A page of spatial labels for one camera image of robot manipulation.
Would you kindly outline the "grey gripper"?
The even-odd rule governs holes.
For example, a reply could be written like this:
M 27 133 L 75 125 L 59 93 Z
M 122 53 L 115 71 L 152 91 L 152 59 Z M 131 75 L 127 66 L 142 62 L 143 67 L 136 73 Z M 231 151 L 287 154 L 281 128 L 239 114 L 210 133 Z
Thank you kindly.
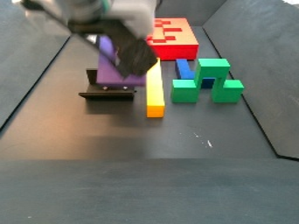
M 118 57 L 108 59 L 124 78 L 143 76 L 158 62 L 143 39 L 154 32 L 158 0 L 22 0 L 22 5 L 70 22 L 70 30 L 80 36 L 106 34 Z

